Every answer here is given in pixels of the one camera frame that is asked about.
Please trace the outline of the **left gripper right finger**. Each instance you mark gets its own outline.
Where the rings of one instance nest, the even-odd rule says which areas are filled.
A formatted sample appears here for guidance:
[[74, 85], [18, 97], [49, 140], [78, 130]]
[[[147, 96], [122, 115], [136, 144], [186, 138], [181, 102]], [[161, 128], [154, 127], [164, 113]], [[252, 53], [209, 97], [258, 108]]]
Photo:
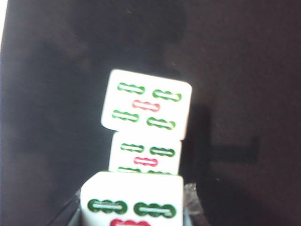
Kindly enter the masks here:
[[183, 190], [183, 225], [202, 226], [203, 209], [197, 194], [196, 183], [189, 183]]

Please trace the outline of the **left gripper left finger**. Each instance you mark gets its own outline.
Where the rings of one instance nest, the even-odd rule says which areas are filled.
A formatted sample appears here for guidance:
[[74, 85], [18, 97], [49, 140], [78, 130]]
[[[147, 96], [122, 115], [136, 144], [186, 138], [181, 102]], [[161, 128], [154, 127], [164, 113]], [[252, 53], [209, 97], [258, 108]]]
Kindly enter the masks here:
[[81, 226], [82, 225], [82, 223], [81, 223], [80, 197], [78, 195], [76, 196], [75, 203], [76, 203], [76, 209], [75, 209], [75, 212], [72, 215], [72, 217], [71, 217], [71, 219], [68, 223], [68, 226]]

